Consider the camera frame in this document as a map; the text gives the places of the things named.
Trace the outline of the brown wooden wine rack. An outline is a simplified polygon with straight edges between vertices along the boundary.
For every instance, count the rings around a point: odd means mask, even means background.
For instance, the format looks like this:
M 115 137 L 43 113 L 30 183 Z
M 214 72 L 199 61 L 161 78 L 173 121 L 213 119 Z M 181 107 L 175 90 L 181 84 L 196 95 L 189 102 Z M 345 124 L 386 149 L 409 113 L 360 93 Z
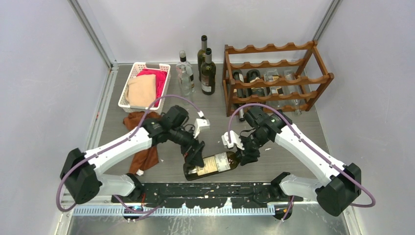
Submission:
M 274 44 L 267 44 L 264 47 L 255 47 L 254 45 L 247 45 L 242 49 L 237 49 L 233 46 L 225 45 L 224 47 L 224 65 L 223 65 L 223 89 L 225 96 L 226 115 L 229 117 L 233 111 L 235 111 L 235 103 L 261 103 L 266 101 L 286 101 L 290 99 L 300 99 L 305 101 L 300 106 L 302 111 L 310 111 L 316 101 L 329 86 L 334 79 L 334 74 L 328 72 L 324 61 L 317 48 L 318 41 L 309 41 L 303 45 L 296 45 L 295 43 L 287 43 L 284 46 L 276 46 Z M 280 52 L 280 51 L 297 51 L 306 50 L 306 53 L 302 59 L 298 59 L 294 62 L 287 60 L 280 60 L 276 63 L 269 61 L 262 61 L 261 63 L 244 62 L 237 65 L 231 63 L 230 55 L 232 54 L 250 54 L 250 53 L 265 53 L 265 52 Z M 310 79 L 307 76 L 302 76 L 302 73 L 309 62 L 311 56 L 314 56 L 316 62 L 322 72 L 322 76 L 315 79 Z M 267 82 L 263 78 L 255 80 L 253 82 L 241 82 L 235 81 L 232 76 L 232 70 L 246 70 L 246 69 L 268 69 L 278 67 L 297 67 L 295 72 L 296 79 L 294 81 L 286 81 L 285 77 L 281 77 L 277 81 Z M 234 89 L 252 89 L 252 88 L 270 88 L 273 86 L 300 86 L 300 93 L 291 93 L 289 95 L 284 94 L 271 94 L 268 96 L 258 96 L 256 94 L 250 95 L 247 98 L 238 98 L 234 93 Z

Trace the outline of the brown bottle gold cap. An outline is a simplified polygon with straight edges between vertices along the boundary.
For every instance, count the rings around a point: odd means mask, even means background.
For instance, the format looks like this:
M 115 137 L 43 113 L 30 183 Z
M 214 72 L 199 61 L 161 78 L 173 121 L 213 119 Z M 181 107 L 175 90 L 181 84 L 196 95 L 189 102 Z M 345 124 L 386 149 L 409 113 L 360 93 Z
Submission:
M 234 78 L 235 81 L 241 81 L 244 82 L 244 77 L 243 77 L 243 73 L 241 70 L 232 70 L 232 76 Z M 243 89 L 234 89 L 233 93 L 238 97 L 238 98 L 245 98 L 245 91 Z M 242 106 L 242 103 L 235 103 L 234 107 L 237 109 L 240 106 Z M 244 118 L 244 110 L 240 109 L 238 111 L 238 119 L 240 122 L 244 122 L 245 118 Z

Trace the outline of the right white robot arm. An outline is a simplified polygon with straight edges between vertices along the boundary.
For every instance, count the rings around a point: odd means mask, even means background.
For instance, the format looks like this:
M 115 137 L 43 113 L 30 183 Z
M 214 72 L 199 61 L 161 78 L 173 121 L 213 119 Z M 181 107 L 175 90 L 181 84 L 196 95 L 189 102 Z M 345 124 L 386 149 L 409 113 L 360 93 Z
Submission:
M 260 148 L 271 141 L 288 150 L 316 177 L 302 178 L 289 172 L 279 174 L 271 181 L 272 196 L 276 200 L 284 201 L 289 196 L 312 199 L 328 214 L 338 216 L 361 195 L 360 167 L 354 163 L 345 165 L 324 152 L 282 111 L 270 116 L 253 106 L 244 114 L 244 119 L 253 132 L 247 137 L 231 134 L 241 165 L 257 162 Z

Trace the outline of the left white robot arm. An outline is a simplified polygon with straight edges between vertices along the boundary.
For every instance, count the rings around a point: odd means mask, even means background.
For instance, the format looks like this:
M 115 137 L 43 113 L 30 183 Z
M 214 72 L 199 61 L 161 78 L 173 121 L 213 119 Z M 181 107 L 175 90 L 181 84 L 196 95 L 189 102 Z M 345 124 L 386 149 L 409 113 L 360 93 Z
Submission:
M 141 199 L 144 187 L 134 173 L 108 175 L 105 172 L 127 157 L 149 150 L 159 143 L 171 141 L 181 148 L 188 165 L 203 167 L 202 151 L 205 146 L 198 136 L 210 128 L 202 112 L 190 130 L 184 127 L 188 112 L 181 106 L 171 107 L 157 118 L 143 118 L 140 126 L 101 147 L 81 152 L 76 148 L 68 153 L 60 178 L 66 189 L 80 205 L 96 196 L 112 196 L 125 202 Z

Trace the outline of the clear glass wine bottle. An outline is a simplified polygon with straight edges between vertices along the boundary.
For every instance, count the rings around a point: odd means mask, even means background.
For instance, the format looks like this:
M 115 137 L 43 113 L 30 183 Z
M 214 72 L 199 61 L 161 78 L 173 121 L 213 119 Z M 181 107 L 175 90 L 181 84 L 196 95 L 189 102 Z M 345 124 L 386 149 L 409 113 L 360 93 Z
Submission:
M 286 81 L 294 81 L 296 79 L 294 71 L 293 70 L 284 70 L 284 77 Z M 300 93 L 299 87 L 297 85 L 290 85 L 290 86 L 284 86 L 283 87 L 284 95 L 289 95 L 291 93 Z M 290 99 L 286 100 L 286 104 L 292 106 L 294 110 L 294 115 L 299 116 L 301 115 L 301 109 L 300 109 L 300 99 Z

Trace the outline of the tall slim clear bottle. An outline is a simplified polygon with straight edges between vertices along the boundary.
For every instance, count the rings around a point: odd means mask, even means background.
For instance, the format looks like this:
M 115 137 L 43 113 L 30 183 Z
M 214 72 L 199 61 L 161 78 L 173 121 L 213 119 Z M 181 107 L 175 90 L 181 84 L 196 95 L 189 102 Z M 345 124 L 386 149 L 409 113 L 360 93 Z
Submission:
M 179 84 L 182 96 L 189 97 L 192 95 L 192 70 L 185 65 L 179 66 Z

